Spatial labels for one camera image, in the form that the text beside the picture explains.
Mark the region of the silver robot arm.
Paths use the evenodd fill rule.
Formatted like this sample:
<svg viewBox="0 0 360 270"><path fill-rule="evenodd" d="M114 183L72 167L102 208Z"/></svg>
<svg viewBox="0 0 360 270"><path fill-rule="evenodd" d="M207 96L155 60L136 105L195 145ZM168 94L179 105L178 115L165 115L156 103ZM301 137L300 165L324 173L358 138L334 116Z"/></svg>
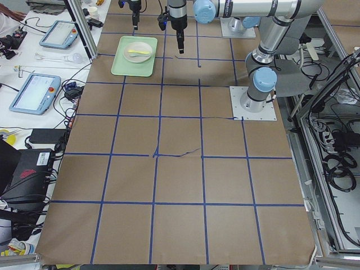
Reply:
<svg viewBox="0 0 360 270"><path fill-rule="evenodd" d="M142 8L142 1L118 1L119 7L123 8L125 3L129 5L132 11L132 24L134 30L138 30L138 23L140 21L140 14L144 13L147 9L147 1L145 1L145 9ZM177 34L183 35L183 31L187 28L187 7L186 1L168 1L168 5L165 6L165 11L161 1L158 1L160 5L160 15L157 18L159 28L164 31L170 22L171 27L177 32ZM244 29L257 26L260 22L260 17L234 17L234 24L240 24Z"/></svg>
<svg viewBox="0 0 360 270"><path fill-rule="evenodd" d="M277 75L270 67L291 24L310 16L323 1L194 1L193 12L198 23L208 24L215 18L268 17L270 22L261 35L259 46L248 55L246 68L250 80L247 92L240 98L241 107L259 113L277 83Z"/></svg>

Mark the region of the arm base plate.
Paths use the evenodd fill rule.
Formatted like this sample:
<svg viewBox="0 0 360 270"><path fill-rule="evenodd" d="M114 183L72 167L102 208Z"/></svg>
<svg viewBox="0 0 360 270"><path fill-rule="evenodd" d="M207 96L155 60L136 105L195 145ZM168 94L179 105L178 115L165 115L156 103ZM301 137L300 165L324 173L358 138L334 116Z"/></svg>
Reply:
<svg viewBox="0 0 360 270"><path fill-rule="evenodd" d="M255 39L254 28L259 24L260 17L221 18L220 25L223 38Z"/></svg>
<svg viewBox="0 0 360 270"><path fill-rule="evenodd" d="M232 114L235 120L276 121L273 99L254 101L248 96L247 86L230 86Z"/></svg>

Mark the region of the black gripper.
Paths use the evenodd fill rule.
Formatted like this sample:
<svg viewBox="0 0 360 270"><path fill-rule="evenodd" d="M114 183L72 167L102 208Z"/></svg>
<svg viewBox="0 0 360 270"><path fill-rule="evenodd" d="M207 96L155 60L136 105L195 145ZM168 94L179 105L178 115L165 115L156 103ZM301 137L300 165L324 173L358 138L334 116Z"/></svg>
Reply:
<svg viewBox="0 0 360 270"><path fill-rule="evenodd" d="M132 14L132 23L134 30L138 30L138 23L140 21L140 11L141 11L141 0L129 0L129 8L133 12Z"/></svg>
<svg viewBox="0 0 360 270"><path fill-rule="evenodd" d="M178 50L180 54L184 54L185 52L185 36L184 36L184 30L187 28L187 16L182 16L179 18L170 16L170 22L172 28L177 31L177 44L178 44Z"/></svg>

